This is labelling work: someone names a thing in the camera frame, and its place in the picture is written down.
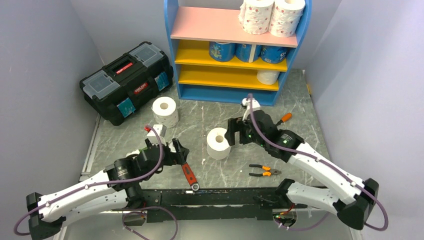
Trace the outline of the white roll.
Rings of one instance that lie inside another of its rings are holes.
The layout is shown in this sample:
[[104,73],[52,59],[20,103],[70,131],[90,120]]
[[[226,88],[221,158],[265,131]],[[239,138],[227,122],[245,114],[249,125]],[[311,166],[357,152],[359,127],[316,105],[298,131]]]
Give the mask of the white roll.
[[206,137],[207,153],[215,160],[223,160],[227,158],[231,151],[225,133],[227,130],[222,127],[216,127],[209,131]]
[[256,78],[264,85],[273,85],[277,82],[280,73],[280,71],[273,70],[258,70]]
[[176,102],[168,96],[157,98],[152,104],[154,119],[158,124],[172,128],[179,121],[179,113]]
[[266,33],[274,3],[274,0],[244,0],[238,15],[241,28],[251,35]]

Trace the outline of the blue roll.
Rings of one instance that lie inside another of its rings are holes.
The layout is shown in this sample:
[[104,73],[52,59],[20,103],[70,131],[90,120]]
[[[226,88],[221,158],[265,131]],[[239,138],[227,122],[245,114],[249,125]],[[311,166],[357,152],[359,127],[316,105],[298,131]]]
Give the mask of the blue roll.
[[262,46],[258,44],[237,43],[235,56],[244,63],[253,63],[260,57]]
[[281,63],[288,52],[287,47],[263,45],[261,47],[260,58],[270,64]]
[[209,42],[209,56],[218,62],[229,62],[235,56],[236,44],[231,42]]

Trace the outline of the pink patterned paper towel roll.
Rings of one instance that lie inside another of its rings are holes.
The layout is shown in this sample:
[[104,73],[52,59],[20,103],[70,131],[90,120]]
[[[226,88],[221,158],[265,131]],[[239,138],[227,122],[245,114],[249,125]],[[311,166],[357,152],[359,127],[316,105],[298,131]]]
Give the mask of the pink patterned paper towel roll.
[[305,0],[275,0],[268,31],[280,38],[293,36],[305,6]]

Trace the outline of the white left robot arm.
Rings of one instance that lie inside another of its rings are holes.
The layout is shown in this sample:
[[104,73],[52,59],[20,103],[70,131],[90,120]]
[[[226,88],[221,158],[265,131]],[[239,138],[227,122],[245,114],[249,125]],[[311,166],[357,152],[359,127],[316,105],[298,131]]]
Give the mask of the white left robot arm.
[[165,144],[153,144],[148,139],[145,143],[145,148],[115,160],[76,185],[48,195],[27,195],[31,238],[50,238],[66,224],[99,212],[144,207],[140,183],[161,173],[164,166],[185,164],[190,152],[176,138]]

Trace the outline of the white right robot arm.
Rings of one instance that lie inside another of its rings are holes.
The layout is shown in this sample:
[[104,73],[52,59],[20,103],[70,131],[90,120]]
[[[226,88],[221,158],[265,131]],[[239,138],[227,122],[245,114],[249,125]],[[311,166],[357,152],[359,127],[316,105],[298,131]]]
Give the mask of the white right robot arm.
[[286,178],[275,191],[280,207],[287,208],[292,203],[309,205],[336,215],[352,229],[367,226],[380,187],[376,180],[364,180],[342,170],[295,132],[279,129],[262,110],[228,119],[225,138],[230,146],[236,143],[236,133],[240,144],[255,143],[272,157],[302,169],[324,185],[312,187]]

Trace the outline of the blue shelf with coloured boards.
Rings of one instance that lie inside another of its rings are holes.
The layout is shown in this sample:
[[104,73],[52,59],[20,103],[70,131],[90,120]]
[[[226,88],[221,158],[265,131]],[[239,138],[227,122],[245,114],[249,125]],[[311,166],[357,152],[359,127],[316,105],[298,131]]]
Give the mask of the blue shelf with coloured boards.
[[250,34],[235,9],[163,3],[164,23],[182,100],[238,104],[249,93],[274,105],[307,33],[312,2],[302,4],[289,37]]

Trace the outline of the red adjustable wrench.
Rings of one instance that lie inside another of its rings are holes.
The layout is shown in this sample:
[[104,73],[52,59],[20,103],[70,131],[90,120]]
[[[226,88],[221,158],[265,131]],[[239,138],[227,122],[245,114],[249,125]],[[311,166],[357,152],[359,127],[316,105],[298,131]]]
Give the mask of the red adjustable wrench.
[[187,162],[183,163],[181,165],[183,174],[191,188],[192,191],[198,191],[200,189],[200,185],[196,179],[195,174],[193,173],[193,171],[191,170],[189,164]]

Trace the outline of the black plastic toolbox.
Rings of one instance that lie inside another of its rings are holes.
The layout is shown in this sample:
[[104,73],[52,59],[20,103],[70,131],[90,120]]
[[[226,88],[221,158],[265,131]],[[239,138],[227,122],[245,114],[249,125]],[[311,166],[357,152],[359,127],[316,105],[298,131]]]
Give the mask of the black plastic toolbox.
[[164,51],[149,41],[83,78],[84,99],[114,126],[121,125],[173,84],[174,70]]

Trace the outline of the orange handled screwdriver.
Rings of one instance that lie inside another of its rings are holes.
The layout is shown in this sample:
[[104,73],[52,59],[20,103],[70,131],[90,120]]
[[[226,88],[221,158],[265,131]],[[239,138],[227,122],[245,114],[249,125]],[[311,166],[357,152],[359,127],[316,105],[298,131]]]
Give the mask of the orange handled screwdriver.
[[288,112],[288,113],[286,113],[284,116],[282,116],[281,118],[280,118],[280,120],[275,124],[276,126],[279,126],[279,125],[281,125],[281,124],[283,124],[283,123],[285,123],[285,122],[287,122],[287,121],[289,121],[291,118],[292,118],[292,113],[291,112]]

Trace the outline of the green handled tool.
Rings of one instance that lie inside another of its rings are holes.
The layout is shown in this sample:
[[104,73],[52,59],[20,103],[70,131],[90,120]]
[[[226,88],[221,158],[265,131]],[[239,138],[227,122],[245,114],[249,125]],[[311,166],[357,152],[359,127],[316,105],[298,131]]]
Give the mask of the green handled tool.
[[145,150],[146,149],[147,148],[136,149],[132,152],[127,153],[125,157],[127,159],[132,159],[132,160],[135,160],[135,159],[142,159],[143,160],[145,158]]

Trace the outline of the orange handled pliers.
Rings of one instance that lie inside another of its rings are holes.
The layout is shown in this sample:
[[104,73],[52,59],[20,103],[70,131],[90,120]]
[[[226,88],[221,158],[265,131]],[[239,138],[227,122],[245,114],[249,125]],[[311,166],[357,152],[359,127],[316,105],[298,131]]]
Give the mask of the orange handled pliers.
[[251,168],[259,168],[262,169],[262,173],[249,173],[252,177],[270,177],[272,175],[280,175],[282,172],[277,169],[273,169],[269,166],[261,165],[261,164],[249,164],[248,165]]

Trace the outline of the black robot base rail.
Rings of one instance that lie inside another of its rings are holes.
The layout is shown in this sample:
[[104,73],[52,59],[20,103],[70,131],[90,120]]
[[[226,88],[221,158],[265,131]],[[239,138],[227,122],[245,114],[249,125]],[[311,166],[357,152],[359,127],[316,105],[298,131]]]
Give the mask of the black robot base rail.
[[[141,189],[124,210],[147,212],[148,223],[177,220],[256,219],[271,221],[293,206],[275,187]],[[173,217],[157,209],[165,208]]]

